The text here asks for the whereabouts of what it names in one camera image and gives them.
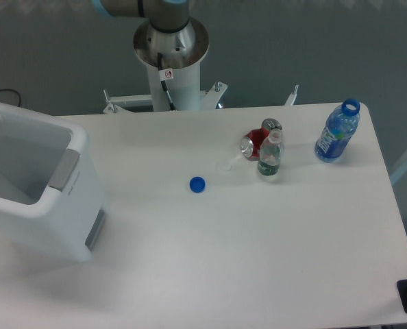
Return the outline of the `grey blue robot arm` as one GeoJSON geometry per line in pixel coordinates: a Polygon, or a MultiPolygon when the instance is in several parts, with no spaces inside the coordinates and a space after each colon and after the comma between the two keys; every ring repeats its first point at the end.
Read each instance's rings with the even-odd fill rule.
{"type": "Polygon", "coordinates": [[[178,32],[190,20],[189,1],[99,0],[91,3],[106,16],[146,18],[163,33],[178,32]]]}

